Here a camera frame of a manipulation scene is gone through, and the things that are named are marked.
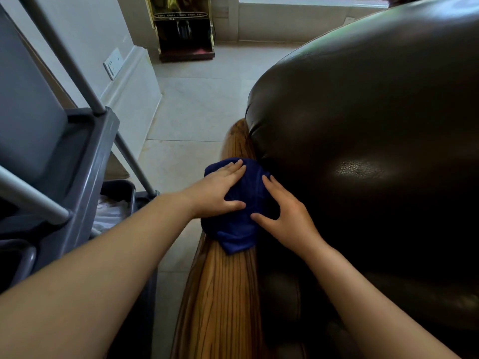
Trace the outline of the person's left hand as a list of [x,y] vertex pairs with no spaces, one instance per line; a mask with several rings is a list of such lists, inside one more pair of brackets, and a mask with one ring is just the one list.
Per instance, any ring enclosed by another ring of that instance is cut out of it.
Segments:
[[192,218],[219,216],[220,201],[246,172],[243,160],[230,162],[180,192]]

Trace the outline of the person's right hand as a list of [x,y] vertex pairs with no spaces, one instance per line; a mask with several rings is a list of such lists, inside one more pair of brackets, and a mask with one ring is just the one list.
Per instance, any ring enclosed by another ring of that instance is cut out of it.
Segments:
[[311,251],[325,247],[326,242],[316,229],[307,208],[286,190],[273,176],[262,176],[262,182],[279,206],[278,226],[276,229],[264,229],[276,238],[284,247],[301,258]]

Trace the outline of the blue cleaning cloth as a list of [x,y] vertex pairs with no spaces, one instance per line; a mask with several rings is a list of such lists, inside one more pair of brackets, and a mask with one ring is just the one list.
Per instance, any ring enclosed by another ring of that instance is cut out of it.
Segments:
[[251,219],[251,214],[259,213],[271,219],[279,215],[279,206],[262,181],[262,177],[269,178],[270,173],[254,159],[242,158],[242,161],[246,171],[226,193],[225,200],[242,201],[246,207],[201,219],[203,232],[217,241],[227,255],[246,251],[256,245],[262,228]]

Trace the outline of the person's right forearm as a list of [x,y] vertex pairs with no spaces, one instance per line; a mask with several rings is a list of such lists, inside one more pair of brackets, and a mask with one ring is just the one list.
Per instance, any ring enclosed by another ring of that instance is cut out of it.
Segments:
[[365,358],[460,359],[325,242],[303,257]]

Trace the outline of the person's left forearm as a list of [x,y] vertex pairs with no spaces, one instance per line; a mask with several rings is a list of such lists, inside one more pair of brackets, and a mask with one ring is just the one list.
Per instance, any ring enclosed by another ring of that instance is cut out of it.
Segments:
[[186,191],[146,207],[0,295],[0,359],[101,359],[198,205]]

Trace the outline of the white plastic bag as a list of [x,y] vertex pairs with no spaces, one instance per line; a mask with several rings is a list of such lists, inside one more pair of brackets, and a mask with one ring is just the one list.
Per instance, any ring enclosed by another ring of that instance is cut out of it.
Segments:
[[94,235],[100,235],[130,216],[129,203],[100,195],[93,221]]

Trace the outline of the dark brown leather sofa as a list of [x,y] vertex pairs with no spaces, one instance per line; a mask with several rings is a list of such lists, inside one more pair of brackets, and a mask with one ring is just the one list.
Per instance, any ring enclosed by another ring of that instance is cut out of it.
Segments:
[[267,70],[255,155],[320,235],[479,359],[479,0],[395,0]]

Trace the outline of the gold shoe polishing machine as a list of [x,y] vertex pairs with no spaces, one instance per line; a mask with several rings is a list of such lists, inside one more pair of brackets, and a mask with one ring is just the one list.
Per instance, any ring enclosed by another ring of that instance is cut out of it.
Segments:
[[211,0],[147,0],[162,63],[212,60]]

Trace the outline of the grey cleaning cart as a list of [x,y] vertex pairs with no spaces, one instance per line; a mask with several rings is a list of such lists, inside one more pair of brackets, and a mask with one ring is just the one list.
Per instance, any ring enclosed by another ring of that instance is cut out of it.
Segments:
[[119,134],[116,114],[93,95],[45,14],[34,0],[21,3],[90,107],[62,107],[0,4],[0,294],[97,235],[101,193],[126,198],[127,216],[137,211],[132,183],[104,182],[114,144],[144,186],[146,203],[159,195]]

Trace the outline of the white wall socket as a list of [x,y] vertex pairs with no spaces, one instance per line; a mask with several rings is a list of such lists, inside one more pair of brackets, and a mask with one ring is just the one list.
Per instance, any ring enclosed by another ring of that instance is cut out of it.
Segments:
[[123,57],[118,48],[115,48],[103,65],[111,81],[115,80],[124,64]]

